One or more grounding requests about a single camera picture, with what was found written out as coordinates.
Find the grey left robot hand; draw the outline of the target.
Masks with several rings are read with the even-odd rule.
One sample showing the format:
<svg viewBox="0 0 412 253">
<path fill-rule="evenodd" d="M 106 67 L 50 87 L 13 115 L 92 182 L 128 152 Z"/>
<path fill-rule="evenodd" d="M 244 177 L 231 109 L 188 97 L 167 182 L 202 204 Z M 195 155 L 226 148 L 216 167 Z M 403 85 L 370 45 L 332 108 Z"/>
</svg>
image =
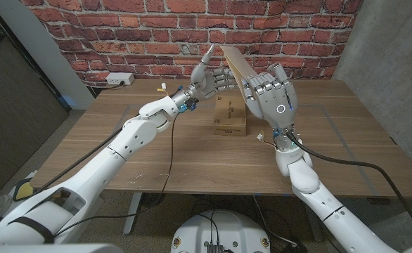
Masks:
<svg viewBox="0 0 412 253">
<path fill-rule="evenodd" d="M 238 88 L 237 81 L 230 69 L 208 68 L 213 53 L 214 44 L 210 46 L 191 73 L 191 90 L 193 97 L 198 100 L 208 100 L 218 92 Z"/>
</svg>

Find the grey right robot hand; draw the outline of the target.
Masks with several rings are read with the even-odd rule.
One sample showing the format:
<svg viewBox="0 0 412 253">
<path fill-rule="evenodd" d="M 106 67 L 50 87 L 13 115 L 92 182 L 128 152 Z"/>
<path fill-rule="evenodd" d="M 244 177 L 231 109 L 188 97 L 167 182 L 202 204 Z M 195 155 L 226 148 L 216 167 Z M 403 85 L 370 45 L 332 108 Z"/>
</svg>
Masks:
<svg viewBox="0 0 412 253">
<path fill-rule="evenodd" d="M 298 99 L 283 66 L 274 63 L 269 72 L 242 78 L 243 96 L 250 112 L 267 121 L 273 129 L 292 129 Z"/>
</svg>

